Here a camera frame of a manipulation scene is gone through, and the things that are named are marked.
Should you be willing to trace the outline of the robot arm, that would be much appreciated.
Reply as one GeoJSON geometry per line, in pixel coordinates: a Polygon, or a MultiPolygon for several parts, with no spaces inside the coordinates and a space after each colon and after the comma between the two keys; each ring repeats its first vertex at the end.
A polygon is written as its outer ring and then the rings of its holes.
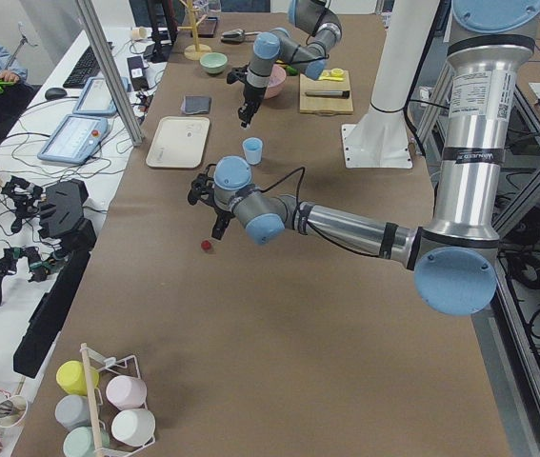
{"type": "MultiPolygon", "coordinates": [[[[405,114],[424,39],[439,5],[394,5],[368,112],[342,132],[350,169],[407,169],[411,165],[405,114]]],[[[298,196],[269,196],[241,157],[220,159],[208,204],[214,238],[231,220],[263,245],[286,229],[316,234],[354,253],[401,263],[433,309],[470,315],[492,300],[499,236],[491,219],[505,160],[505,143],[519,69],[531,58],[540,1],[454,1],[450,5],[452,70],[448,130],[431,220],[404,228],[298,196]]]]}
{"type": "Polygon", "coordinates": [[[238,109],[240,125],[247,128],[264,100],[273,65],[282,61],[311,80],[320,77],[329,52],[342,38],[338,16],[327,1],[292,1],[288,10],[289,22],[309,36],[309,42],[299,44],[284,28],[275,28],[257,35],[249,62],[235,68],[229,82],[244,84],[244,102],[238,109]]]}

